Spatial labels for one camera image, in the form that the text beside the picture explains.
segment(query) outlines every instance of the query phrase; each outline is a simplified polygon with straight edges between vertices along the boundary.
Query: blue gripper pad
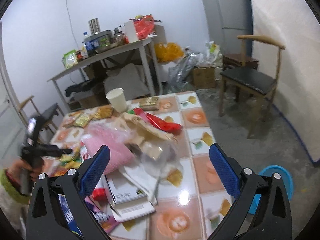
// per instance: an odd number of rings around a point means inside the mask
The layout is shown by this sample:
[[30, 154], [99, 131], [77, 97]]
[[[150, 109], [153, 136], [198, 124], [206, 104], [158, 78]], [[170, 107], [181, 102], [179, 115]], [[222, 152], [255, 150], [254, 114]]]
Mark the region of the blue gripper pad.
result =
[[237, 199], [240, 195], [239, 177], [215, 144], [210, 147], [209, 158], [227, 193]]
[[90, 196], [101, 178], [110, 160], [110, 150], [103, 145], [93, 157], [93, 162], [88, 167], [80, 181], [79, 195], [83, 198]]

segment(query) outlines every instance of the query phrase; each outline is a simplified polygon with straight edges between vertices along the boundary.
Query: gray refrigerator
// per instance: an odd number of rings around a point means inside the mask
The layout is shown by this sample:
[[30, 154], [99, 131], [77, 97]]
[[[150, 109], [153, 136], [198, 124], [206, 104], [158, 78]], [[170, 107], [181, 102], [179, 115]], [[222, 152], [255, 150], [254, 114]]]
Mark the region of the gray refrigerator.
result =
[[[224, 54], [240, 53], [237, 35], [253, 34], [251, 0], [203, 0], [210, 41], [220, 45]], [[252, 42], [246, 53], [252, 55]]]

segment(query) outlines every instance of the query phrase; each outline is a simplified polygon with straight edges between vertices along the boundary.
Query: wall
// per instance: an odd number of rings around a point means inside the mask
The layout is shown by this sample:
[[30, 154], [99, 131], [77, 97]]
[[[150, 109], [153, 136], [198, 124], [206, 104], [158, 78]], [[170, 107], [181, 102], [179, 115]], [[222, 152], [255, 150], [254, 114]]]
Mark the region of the wall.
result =
[[[320, 159], [320, 25], [304, 0], [252, 0], [254, 33], [286, 45], [275, 104], [293, 124], [313, 161]], [[275, 75], [276, 49], [254, 43], [260, 70]]]
[[[1, 20], [4, 59], [18, 100], [34, 95], [40, 111], [56, 102], [65, 110], [47, 80], [64, 69], [63, 54], [76, 48], [66, 0], [13, 0]], [[78, 73], [71, 75], [74, 82], [80, 82]], [[71, 84], [69, 76], [58, 81], [62, 89]], [[27, 115], [34, 111], [26, 108]]]
[[68, 0], [78, 43], [90, 33], [88, 21], [98, 18], [101, 30], [113, 30], [136, 15], [152, 14], [162, 20], [168, 42], [205, 50], [209, 39], [202, 0]]

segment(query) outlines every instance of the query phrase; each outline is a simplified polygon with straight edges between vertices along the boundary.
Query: checkered tablecloth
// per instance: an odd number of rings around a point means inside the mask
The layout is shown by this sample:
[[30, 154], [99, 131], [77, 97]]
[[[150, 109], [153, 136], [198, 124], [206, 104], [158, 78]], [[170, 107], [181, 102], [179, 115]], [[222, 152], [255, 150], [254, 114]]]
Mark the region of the checkered tablecloth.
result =
[[[139, 107], [139, 100], [128, 101], [129, 109]], [[199, 98], [194, 91], [162, 95], [160, 110], [151, 113], [183, 126], [176, 137], [183, 178], [179, 186], [161, 181], [156, 212], [135, 219], [129, 227], [120, 224], [110, 236], [114, 240], [207, 239], [222, 221], [232, 200], [209, 160], [209, 148], [215, 139]], [[96, 122], [108, 126], [117, 116], [115, 112], [113, 117]], [[51, 143], [60, 147], [77, 144], [84, 133], [82, 128], [60, 127]]]

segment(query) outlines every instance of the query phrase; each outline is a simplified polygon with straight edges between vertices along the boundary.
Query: paper cup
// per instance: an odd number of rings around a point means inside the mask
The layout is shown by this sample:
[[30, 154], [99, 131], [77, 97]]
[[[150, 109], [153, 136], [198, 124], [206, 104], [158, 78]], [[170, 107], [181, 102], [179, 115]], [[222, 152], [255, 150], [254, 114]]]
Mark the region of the paper cup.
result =
[[122, 113], [127, 110], [127, 102], [125, 101], [124, 92], [122, 88], [116, 88], [111, 90], [106, 98], [110, 101], [113, 108], [118, 112]]

